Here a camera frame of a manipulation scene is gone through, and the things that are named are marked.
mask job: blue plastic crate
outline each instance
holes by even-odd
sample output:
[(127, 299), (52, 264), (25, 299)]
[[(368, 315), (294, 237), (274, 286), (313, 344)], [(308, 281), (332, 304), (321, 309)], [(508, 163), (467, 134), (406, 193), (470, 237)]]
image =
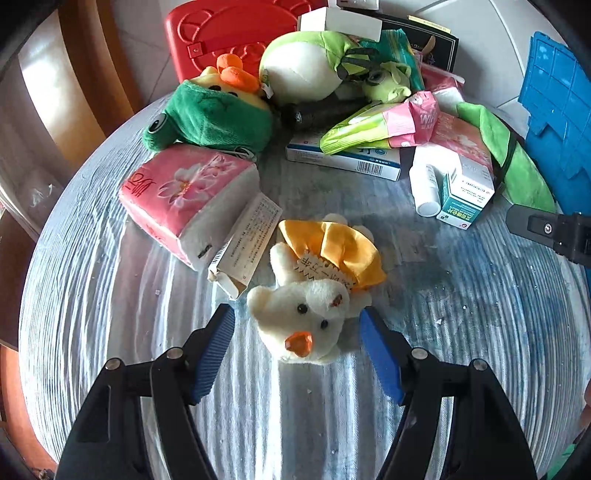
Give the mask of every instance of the blue plastic crate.
[(591, 215), (591, 82), (573, 53), (541, 32), (530, 41), (519, 102), (531, 114), (525, 149), (560, 207)]

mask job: frog eye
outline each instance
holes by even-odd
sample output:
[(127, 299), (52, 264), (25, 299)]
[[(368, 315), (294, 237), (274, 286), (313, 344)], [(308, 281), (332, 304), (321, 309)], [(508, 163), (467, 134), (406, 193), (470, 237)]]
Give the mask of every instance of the frog eye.
[(379, 85), (382, 83), (386, 78), (386, 72), (383, 70), (376, 70), (374, 72), (370, 72), (369, 76), (365, 80), (369, 85)]
[(152, 125), (150, 125), (150, 127), (148, 128), (148, 133), (155, 134), (166, 123), (167, 118), (168, 115), (166, 115), (166, 113), (161, 113), (160, 115), (158, 115), (156, 120), (154, 120)]

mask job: plush duck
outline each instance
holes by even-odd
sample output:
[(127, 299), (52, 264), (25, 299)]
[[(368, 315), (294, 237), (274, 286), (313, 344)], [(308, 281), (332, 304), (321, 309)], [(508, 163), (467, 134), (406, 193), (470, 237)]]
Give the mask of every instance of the plush duck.
[(340, 215), (322, 222), (284, 220), (285, 239), (271, 248), (278, 288), (255, 287), (246, 298), (261, 339), (286, 363), (326, 365), (340, 355), (345, 319), (371, 305), (367, 288), (386, 278), (373, 235)]
[(261, 84), (234, 54), (217, 59), (199, 77), (178, 86), (163, 112), (144, 131), (144, 145), (161, 151), (176, 141), (234, 151), (261, 152), (272, 132), (272, 115)]

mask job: stuffed animal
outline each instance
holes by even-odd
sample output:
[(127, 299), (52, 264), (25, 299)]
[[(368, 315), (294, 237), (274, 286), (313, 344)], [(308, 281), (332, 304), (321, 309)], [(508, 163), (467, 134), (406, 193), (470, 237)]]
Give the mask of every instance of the stuffed animal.
[(363, 93), (372, 102), (401, 103), (411, 96), (410, 74), (411, 67), (404, 63), (384, 62), (365, 79)]
[(279, 287), (253, 288), (248, 310), (272, 356), (329, 364), (340, 355), (345, 319), (371, 305), (365, 289), (385, 280), (373, 235), (334, 214), (323, 222), (284, 220), (279, 229), (285, 242), (271, 248)]
[(349, 75), (377, 66), (368, 57), (373, 52), (338, 32), (291, 32), (269, 44), (261, 57), (259, 76), (268, 79), (277, 105), (316, 102)]
[(161, 151), (176, 141), (234, 151), (261, 152), (272, 133), (272, 115), (258, 95), (259, 80), (234, 54), (217, 59), (199, 77), (178, 86), (164, 111), (144, 131), (144, 145)]

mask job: green frog plush toy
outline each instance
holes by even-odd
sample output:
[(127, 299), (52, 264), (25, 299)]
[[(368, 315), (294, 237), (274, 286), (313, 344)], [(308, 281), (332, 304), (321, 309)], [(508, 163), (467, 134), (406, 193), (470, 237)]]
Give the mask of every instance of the green frog plush toy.
[(163, 112), (144, 131), (144, 145), (161, 151), (176, 141), (260, 153), (272, 133), (272, 115), (259, 80), (233, 54), (218, 58), (199, 77), (178, 86)]

